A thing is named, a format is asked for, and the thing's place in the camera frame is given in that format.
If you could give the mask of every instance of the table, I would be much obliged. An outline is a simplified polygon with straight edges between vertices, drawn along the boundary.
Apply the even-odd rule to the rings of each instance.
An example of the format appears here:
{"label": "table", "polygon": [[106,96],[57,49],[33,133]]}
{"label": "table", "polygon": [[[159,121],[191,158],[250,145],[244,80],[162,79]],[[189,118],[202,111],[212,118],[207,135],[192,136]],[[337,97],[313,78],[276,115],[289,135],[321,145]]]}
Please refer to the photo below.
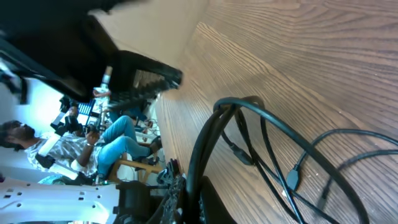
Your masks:
{"label": "table", "polygon": [[[390,1],[210,1],[180,59],[185,79],[164,93],[157,117],[166,157],[187,171],[193,145],[216,100],[260,96],[267,109],[311,141],[333,128],[359,128],[398,137],[398,4]],[[244,111],[254,147],[266,163],[259,117]],[[234,124],[229,138],[245,150]],[[302,153],[269,125],[283,173]],[[394,147],[374,138],[336,135],[318,146],[335,166],[361,152]],[[398,220],[394,156],[358,162],[344,176],[372,223]],[[205,171],[238,223],[294,223],[254,167],[242,165],[219,140]],[[327,174],[312,159],[299,192],[316,202]],[[333,185],[326,212],[341,223],[358,216]],[[303,208],[309,223],[326,223]]]}

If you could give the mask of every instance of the man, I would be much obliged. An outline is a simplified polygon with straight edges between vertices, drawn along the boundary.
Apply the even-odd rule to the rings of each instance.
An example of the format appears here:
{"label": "man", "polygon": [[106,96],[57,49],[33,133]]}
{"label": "man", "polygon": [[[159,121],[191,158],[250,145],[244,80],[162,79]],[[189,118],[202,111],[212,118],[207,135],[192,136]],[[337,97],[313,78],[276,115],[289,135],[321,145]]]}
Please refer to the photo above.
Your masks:
{"label": "man", "polygon": [[[36,168],[45,171],[35,155],[47,141],[36,138],[35,130],[19,121],[9,121],[0,126],[0,143],[20,145],[27,153],[29,162]],[[63,136],[54,145],[49,155],[59,163],[82,172],[87,177],[98,171],[106,177],[112,164],[127,152],[133,159],[148,157],[162,147],[160,138],[155,139],[149,147],[137,143],[132,119],[120,117],[103,134],[90,132],[85,138],[74,134]]]}

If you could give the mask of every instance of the plaid shirt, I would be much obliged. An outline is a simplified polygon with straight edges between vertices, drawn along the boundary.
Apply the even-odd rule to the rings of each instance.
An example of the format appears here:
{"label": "plaid shirt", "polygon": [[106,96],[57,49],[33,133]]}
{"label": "plaid shirt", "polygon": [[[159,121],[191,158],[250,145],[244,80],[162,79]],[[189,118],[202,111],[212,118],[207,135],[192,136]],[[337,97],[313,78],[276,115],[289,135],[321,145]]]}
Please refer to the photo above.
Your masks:
{"label": "plaid shirt", "polygon": [[[49,170],[43,168],[36,160],[35,156],[40,148],[47,142],[48,137],[42,136],[42,139],[34,144],[33,146],[25,149],[27,153],[27,159],[35,169],[48,172]],[[73,170],[82,172],[86,176],[94,174],[97,171],[98,165],[98,154],[100,153],[101,146],[98,144],[104,143],[103,138],[100,138],[93,149],[93,153],[90,156],[90,160],[85,167],[79,165],[76,161],[77,157],[83,152],[83,148],[87,144],[86,138],[78,137],[74,134],[68,134],[62,136],[57,143],[53,146],[52,150],[48,153],[48,156],[53,157],[57,162],[71,167]]]}

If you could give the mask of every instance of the black hair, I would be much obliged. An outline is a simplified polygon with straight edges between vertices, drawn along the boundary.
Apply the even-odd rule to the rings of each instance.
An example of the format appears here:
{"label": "black hair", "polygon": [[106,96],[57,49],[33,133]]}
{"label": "black hair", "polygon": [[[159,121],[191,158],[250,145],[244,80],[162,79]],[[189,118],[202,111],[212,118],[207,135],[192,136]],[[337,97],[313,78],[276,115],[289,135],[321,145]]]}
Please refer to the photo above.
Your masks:
{"label": "black hair", "polygon": [[14,144],[7,141],[8,130],[12,127],[14,121],[8,121],[0,125],[0,146],[5,148],[14,148],[14,151],[19,151],[23,149],[20,144]]}

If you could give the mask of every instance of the blue jeans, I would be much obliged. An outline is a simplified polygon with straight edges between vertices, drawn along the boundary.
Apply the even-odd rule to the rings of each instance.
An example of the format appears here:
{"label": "blue jeans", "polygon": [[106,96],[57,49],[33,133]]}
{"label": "blue jeans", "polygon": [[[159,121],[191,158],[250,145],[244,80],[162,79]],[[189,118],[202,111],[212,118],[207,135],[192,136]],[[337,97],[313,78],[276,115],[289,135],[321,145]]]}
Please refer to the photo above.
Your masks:
{"label": "blue jeans", "polygon": [[106,145],[98,154],[98,173],[103,176],[125,152],[133,159],[150,156],[150,149],[138,144],[134,124],[129,116],[121,116],[102,137]]}

